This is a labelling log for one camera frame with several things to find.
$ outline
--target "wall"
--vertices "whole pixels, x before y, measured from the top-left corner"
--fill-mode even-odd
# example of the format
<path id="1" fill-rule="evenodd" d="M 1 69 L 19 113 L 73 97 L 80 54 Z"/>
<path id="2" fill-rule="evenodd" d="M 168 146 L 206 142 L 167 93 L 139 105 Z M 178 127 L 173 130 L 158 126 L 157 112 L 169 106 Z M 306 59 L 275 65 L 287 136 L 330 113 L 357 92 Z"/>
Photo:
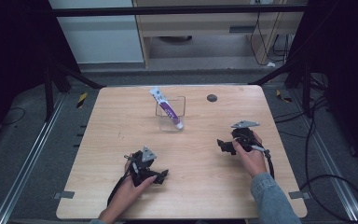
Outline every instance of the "wall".
<path id="1" fill-rule="evenodd" d="M 132 7 L 131 0 L 49 0 L 53 8 Z M 142 63 L 134 16 L 58 18 L 79 66 Z"/>

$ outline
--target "sleeve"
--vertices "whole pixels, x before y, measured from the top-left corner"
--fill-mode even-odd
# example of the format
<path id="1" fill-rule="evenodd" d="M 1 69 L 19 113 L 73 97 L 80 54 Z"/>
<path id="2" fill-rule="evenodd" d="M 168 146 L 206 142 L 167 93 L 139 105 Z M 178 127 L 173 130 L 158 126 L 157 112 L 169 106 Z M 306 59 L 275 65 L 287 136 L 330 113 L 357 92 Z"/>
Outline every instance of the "sleeve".
<path id="1" fill-rule="evenodd" d="M 257 203 L 260 223 L 301 223 L 286 195 L 270 174 L 255 176 L 251 192 Z"/>
<path id="2" fill-rule="evenodd" d="M 89 224 L 106 224 L 99 219 L 93 219 Z"/>

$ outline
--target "black horizontal bar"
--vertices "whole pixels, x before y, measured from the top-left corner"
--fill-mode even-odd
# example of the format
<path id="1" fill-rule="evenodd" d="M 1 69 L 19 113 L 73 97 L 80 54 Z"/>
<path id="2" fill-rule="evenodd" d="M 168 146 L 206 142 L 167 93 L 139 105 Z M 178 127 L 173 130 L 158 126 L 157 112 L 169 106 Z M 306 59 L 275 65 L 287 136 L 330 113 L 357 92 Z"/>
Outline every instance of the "black horizontal bar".
<path id="1" fill-rule="evenodd" d="M 126 16 L 159 14 L 205 14 L 249 12 L 300 12 L 311 9 L 306 4 L 296 5 L 230 5 L 230 6 L 182 6 L 182 7 L 103 7 L 30 10 L 27 13 L 55 17 Z"/>

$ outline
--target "wooden tabletop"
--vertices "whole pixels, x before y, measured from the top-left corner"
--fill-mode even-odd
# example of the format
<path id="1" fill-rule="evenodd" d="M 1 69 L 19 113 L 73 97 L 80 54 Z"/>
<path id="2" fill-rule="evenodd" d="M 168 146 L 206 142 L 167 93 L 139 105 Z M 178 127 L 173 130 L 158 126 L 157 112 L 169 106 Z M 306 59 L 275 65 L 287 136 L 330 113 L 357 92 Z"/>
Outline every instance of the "wooden tabletop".
<path id="1" fill-rule="evenodd" d="M 289 160 L 259 86 L 161 86 L 167 97 L 185 96 L 185 128 L 162 132 L 152 87 L 101 89 L 65 187 L 75 193 L 62 198 L 57 216 L 96 218 L 124 174 L 124 155 L 148 146 L 158 157 L 151 170 L 169 175 L 153 185 L 128 210 L 124 219 L 257 217 L 250 193 L 251 177 L 237 156 L 222 152 L 216 139 L 231 141 L 234 124 L 257 121 L 251 128 L 270 149 L 275 179 L 286 196 L 298 191 Z M 217 96 L 209 102 L 207 96 Z M 299 217 L 307 214 L 302 199 L 291 200 Z"/>

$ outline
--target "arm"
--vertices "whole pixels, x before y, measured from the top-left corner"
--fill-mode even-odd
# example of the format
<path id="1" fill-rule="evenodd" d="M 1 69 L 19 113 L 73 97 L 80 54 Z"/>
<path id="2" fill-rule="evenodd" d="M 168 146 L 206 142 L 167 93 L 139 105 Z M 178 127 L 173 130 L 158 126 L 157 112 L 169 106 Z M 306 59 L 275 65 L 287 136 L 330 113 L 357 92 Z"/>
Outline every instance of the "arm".
<path id="1" fill-rule="evenodd" d="M 255 138 L 261 143 L 256 133 Z M 252 177 L 251 192 L 257 203 L 261 223 L 301 223 L 281 188 L 267 173 L 264 155 L 258 150 L 246 152 L 233 141 L 232 145 L 241 158 L 245 171 Z"/>
<path id="2" fill-rule="evenodd" d="M 130 162 L 127 161 L 125 169 L 127 169 L 129 165 Z M 135 187 L 131 176 L 128 175 L 118 188 L 110 204 L 101 212 L 98 220 L 93 219 L 90 224 L 115 223 L 118 217 L 124 213 L 151 184 L 153 184 L 155 179 L 155 176 L 148 177 L 141 185 Z"/>

